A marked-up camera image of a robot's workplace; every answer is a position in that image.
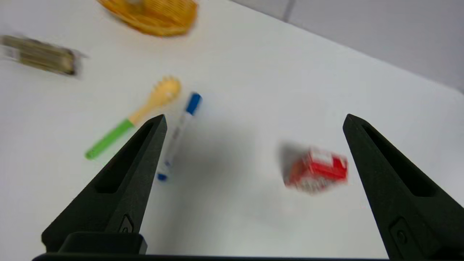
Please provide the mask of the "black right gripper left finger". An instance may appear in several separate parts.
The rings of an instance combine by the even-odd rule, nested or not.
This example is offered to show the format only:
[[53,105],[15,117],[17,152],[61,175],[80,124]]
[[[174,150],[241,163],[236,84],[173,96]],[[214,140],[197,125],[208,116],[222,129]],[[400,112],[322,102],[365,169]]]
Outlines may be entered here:
[[45,229],[46,251],[75,232],[139,233],[166,133],[164,115],[146,121]]

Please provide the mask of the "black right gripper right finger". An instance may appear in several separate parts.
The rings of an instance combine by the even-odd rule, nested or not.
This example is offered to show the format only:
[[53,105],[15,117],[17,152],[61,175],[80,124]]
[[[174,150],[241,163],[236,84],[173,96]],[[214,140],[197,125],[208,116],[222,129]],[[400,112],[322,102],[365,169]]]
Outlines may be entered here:
[[462,261],[463,207],[364,119],[343,132],[389,259]]

